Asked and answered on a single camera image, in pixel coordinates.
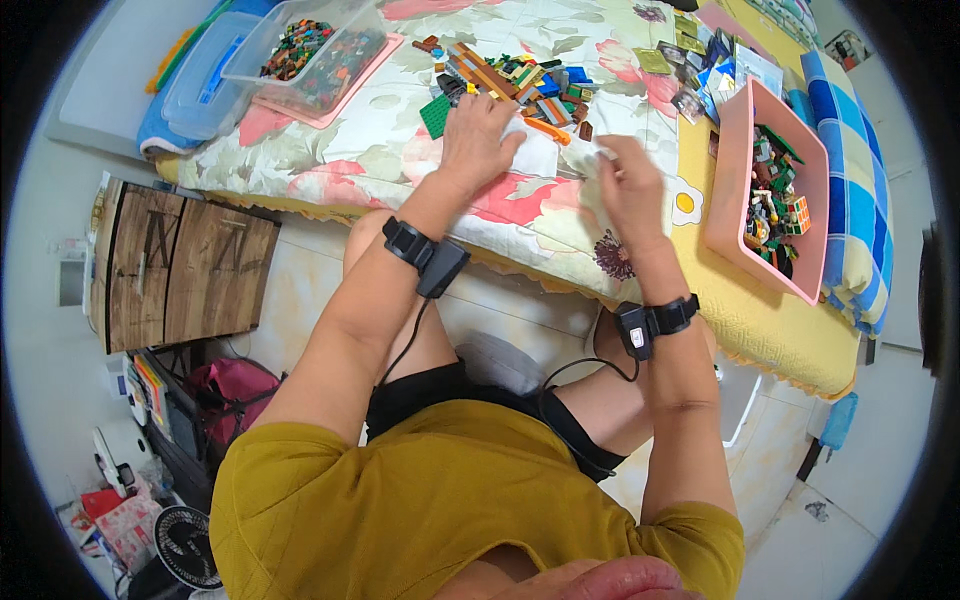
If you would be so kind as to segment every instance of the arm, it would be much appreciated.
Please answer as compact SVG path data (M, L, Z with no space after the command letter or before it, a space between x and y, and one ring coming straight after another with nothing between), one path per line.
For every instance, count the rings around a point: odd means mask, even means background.
M511 133L502 143L500 136L514 112L514 103L495 103L487 94L464 96L447 117L440 169L424 178L396 219L440 240L476 191L513 161L525 135ZM390 346L423 301L415 292L417 271L384 248L384 241L379 234L350 269L254 427L305 422L357 444Z
M657 168L631 137L606 135L600 144L618 159L600 158L604 206L623 239L648 305L689 298L677 255L660 229L663 182ZM690 327L654 339L646 398L654 447L640 521L651 522L664 508L701 501L736 515L720 438L720 390L699 316Z

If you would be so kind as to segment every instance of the cabinet handle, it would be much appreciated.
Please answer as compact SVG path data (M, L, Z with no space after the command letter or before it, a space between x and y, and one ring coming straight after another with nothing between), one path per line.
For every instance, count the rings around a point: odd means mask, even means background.
M143 276L147 272L147 253L140 253L140 269L136 274L136 294L143 298Z

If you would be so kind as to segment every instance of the yellow bedsheet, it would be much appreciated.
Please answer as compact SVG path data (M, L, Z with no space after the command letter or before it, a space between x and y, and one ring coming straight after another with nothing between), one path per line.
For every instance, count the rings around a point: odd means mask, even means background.
M720 0L718 4L777 57L782 66L802 72L800 54L804 49L776 24L743 0ZM696 126L689 125L683 118L679 123L678 175L703 192L706 218L715 164L706 148L714 126L706 118ZM156 162L157 171L171 181L180 181L180 165L181 157L175 155L162 156ZM334 219L346 225L370 210L357 205L317 205L291 198L229 191L207 193L234 204L295 211L309 218ZM828 400L844 396L854 381L858 333L833 308L825 304L808 306L797 297L774 292L708 250L700 240L703 222L703 219L683 225L675 222L671 240L690 287L700 297L701 314L713 329L720 347L733 360L757 365L809 394ZM612 306L617 304L616 300L604 298L594 290L489 250L475 246L471 250L474 260L504 273L523 273L549 291L577 291Z

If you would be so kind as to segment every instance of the leg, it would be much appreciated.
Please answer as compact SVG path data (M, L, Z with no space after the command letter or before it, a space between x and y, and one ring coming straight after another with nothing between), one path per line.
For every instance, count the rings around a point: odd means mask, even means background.
M375 210L364 215L356 222L347 240L347 248L344 250L344 276L349 273L350 268L356 264L360 256L367 251L367 247L371 243L374 243L375 240L380 239L378 238L378 234L380 230L383 229L383 224L385 224L387 219L393 214L394 212L391 210ZM383 370L385 370L388 365L396 360L400 352L410 341L410 336L414 330L414 320L417 317L417 313L420 312L420 304L422 301L423 299L418 297L417 302L414 304L413 312L397 334L390 348L387 361L381 367L381 373L383 373ZM440 321L440 313L437 311L437 306L431 303L430 306L427 307L426 312L423 313L423 318L420 320L420 331L417 333L417 339L406 355L397 363L387 381L394 381L395 379L400 379L401 377L416 372L428 371L436 367L450 365L457 362L457 360L453 346L450 345L450 341L446 337L444 324Z
M716 352L716 340L706 324L703 329L712 355ZM634 374L634 359L623 349L613 324L613 314L608 310L600 313L593 350L627 375ZM653 422L644 402L644 396L650 394L646 363L640 363L636 383L625 381L616 371L605 366L554 392L593 442L609 452L629 456L653 436Z

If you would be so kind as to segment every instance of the black shorts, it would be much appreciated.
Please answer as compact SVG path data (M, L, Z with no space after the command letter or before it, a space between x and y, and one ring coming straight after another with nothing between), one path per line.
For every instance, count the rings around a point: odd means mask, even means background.
M613 470L626 459L594 444L587 431L552 390L543 394L541 415L537 406L537 392L518 396L496 386L477 385L467 378L463 359L452 365L401 377L374 390L367 409L367 440L385 433L428 406L458 399L492 402L546 423L560 434L570 447L580 471L593 481L602 481L609 475L597 466Z

